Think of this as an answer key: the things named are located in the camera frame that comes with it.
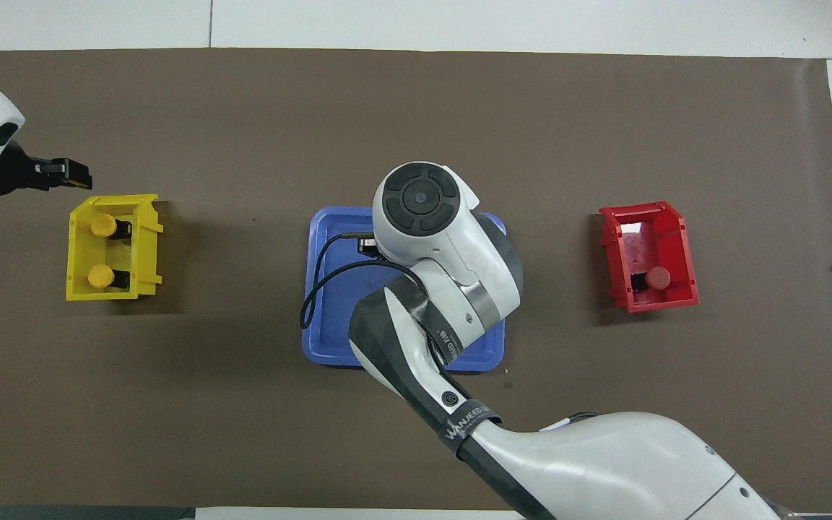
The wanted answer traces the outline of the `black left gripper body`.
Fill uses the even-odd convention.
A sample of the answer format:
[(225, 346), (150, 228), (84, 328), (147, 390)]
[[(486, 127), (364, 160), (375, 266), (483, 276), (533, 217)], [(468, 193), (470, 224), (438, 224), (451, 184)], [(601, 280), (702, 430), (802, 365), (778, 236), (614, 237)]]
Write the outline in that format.
[(38, 170), (43, 162), (30, 157), (16, 142), (10, 141), (0, 154), (0, 196), (16, 190), (49, 191), (47, 178)]

